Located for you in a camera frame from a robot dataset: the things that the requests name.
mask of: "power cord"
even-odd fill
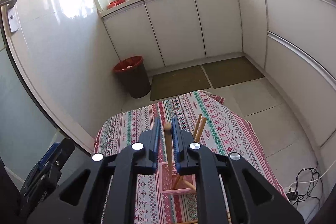
[[[296,204],[296,209],[298,209],[298,203],[299,202],[304,202],[306,201],[308,198],[316,198],[318,200],[317,204],[314,206],[314,208],[311,210],[311,212],[309,213],[309,215],[307,216],[307,218],[305,219],[305,222],[307,221],[307,219],[310,217],[310,215],[312,214],[312,212],[315,210],[316,206],[319,205],[319,209],[320,209],[320,206],[321,206],[321,198],[323,196],[323,181],[321,180],[321,184],[322,184],[322,193],[321,193],[321,197],[318,198],[316,196],[312,196],[311,195],[311,192],[314,190],[314,188],[316,187],[317,183],[318,183],[318,180],[322,177],[320,175],[320,173],[316,170],[316,168],[318,167],[318,162],[316,162],[316,167],[315,168],[304,168],[302,169],[296,176],[296,182],[294,182],[296,184],[296,188],[295,188],[295,191],[294,193],[291,193],[291,197],[290,200],[291,201],[294,201],[294,203],[292,204],[293,206],[295,206]],[[309,182],[309,185],[308,185],[308,189],[307,189],[307,193],[305,194],[299,194],[298,193],[298,184],[300,183],[298,181],[298,178],[299,178],[299,175],[306,171],[306,170],[309,170],[311,172],[311,181]]]
[[[322,178],[328,171],[329,169],[334,165],[334,163],[336,162],[336,160],[332,163],[332,165],[330,165],[330,167],[326,170],[326,172],[324,172],[320,177],[318,177],[317,179],[315,180],[311,180],[311,181],[297,181],[296,182],[293,182],[291,185],[289,186],[292,186],[293,184],[296,184],[296,188],[297,188],[297,184],[298,183],[311,183],[311,182],[315,182],[315,181],[318,181],[320,178]]]

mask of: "trash can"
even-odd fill
[[[144,97],[151,91],[142,56],[127,58],[113,68],[113,73],[133,98]]]

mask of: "tablecloth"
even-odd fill
[[[223,105],[224,98],[203,90],[194,91],[156,104],[120,113],[109,118],[95,140],[94,153],[105,156],[119,153],[137,142],[141,132],[152,129],[154,118],[161,126],[178,117],[182,129],[193,132],[199,114],[207,118],[200,143],[213,152],[228,155],[240,153],[283,196],[283,188],[275,178],[250,122]],[[160,138],[159,162],[166,161],[164,134]],[[197,219],[195,194],[159,193],[159,175],[138,175],[134,223],[169,224]]]

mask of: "cabinet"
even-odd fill
[[[335,0],[267,0],[268,30],[290,41],[336,77]]]
[[[104,19],[106,29],[121,60],[141,55],[146,70],[164,67],[145,5],[137,3]]]
[[[196,0],[206,57],[242,51],[238,0]]]
[[[205,58],[195,0],[145,0],[166,66]]]
[[[267,40],[265,0],[239,0],[243,52],[264,68]]]
[[[336,129],[336,91],[316,64],[289,43],[268,36],[265,70],[298,107],[321,146]]]

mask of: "floor mat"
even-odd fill
[[[215,89],[264,77],[245,57],[206,63],[202,66]]]
[[[200,65],[154,75],[151,101],[209,89],[210,84]]]

